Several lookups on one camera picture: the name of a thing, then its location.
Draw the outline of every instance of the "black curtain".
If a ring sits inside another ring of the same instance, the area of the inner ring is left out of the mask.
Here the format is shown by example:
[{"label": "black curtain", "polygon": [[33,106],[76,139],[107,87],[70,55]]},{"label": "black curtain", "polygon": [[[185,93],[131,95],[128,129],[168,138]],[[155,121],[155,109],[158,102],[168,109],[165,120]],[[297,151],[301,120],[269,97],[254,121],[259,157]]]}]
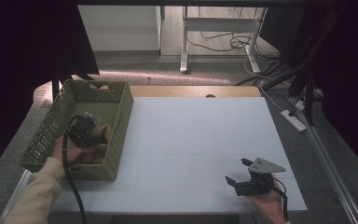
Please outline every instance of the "black curtain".
[{"label": "black curtain", "polygon": [[316,57],[326,118],[358,156],[358,0],[351,0]]},{"label": "black curtain", "polygon": [[0,156],[34,90],[68,67],[99,74],[75,1],[0,0]]}]

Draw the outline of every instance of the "metal frame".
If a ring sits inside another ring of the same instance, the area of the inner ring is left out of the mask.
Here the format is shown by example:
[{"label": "metal frame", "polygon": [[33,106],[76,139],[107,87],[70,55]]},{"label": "metal frame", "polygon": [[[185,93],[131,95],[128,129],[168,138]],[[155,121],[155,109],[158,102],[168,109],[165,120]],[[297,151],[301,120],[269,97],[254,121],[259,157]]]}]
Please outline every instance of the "metal frame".
[{"label": "metal frame", "polygon": [[216,32],[244,32],[252,33],[249,46],[246,46],[246,54],[249,63],[255,74],[260,73],[260,68],[255,60],[255,43],[260,33],[261,25],[267,9],[261,8],[261,12],[255,19],[232,19],[232,18],[189,18],[187,16],[187,7],[183,7],[183,40],[182,53],[180,60],[180,72],[186,74],[188,59],[187,32],[189,31],[216,31]]},{"label": "metal frame", "polygon": [[[291,97],[290,100],[292,101],[292,104],[296,103],[296,100],[293,97]],[[335,164],[327,152],[326,147],[324,146],[313,125],[308,122],[306,116],[304,116],[302,113],[297,114],[308,129],[308,137],[310,138],[313,148],[315,149],[315,152],[318,155],[322,166],[324,167],[324,170],[330,180],[331,185],[333,186],[335,193],[341,201],[342,207],[347,213],[348,219],[351,223],[358,224],[358,206],[351,196],[351,191],[348,189],[344,180],[339,174]]]}]

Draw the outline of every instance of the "white tabletop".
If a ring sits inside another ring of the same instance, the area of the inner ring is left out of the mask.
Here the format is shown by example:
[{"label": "white tabletop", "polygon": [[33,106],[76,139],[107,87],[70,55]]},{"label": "white tabletop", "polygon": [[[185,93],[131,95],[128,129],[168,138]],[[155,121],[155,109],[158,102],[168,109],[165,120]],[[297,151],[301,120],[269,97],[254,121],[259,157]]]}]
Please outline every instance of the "white tabletop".
[{"label": "white tabletop", "polygon": [[[257,157],[286,168],[275,176],[287,188],[288,210],[307,210],[264,98],[134,97],[117,180],[76,185],[93,213],[250,214],[255,206],[238,197],[225,176],[249,181],[241,159]],[[52,210],[78,211],[69,185],[62,184]]]}]

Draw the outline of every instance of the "power strip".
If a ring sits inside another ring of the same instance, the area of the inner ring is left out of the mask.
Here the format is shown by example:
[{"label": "power strip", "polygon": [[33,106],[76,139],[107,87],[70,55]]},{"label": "power strip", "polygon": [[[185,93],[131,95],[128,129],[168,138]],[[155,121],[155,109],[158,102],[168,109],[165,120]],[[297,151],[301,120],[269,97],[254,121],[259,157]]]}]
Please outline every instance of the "power strip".
[{"label": "power strip", "polygon": [[304,126],[304,124],[301,123],[295,116],[290,117],[288,110],[283,110],[281,112],[281,115],[289,121],[293,125],[293,127],[296,128],[300,133],[304,132],[307,128]]}]

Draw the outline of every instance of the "sleeve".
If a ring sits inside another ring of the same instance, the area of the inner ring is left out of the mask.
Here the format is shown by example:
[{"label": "sleeve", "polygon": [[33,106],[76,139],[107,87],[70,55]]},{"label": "sleeve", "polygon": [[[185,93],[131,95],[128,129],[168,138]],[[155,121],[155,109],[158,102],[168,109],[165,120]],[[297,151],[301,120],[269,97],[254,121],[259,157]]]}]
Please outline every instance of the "sleeve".
[{"label": "sleeve", "polygon": [[48,157],[42,169],[30,175],[28,185],[7,214],[5,223],[48,223],[50,208],[62,192],[63,177],[62,162]]}]

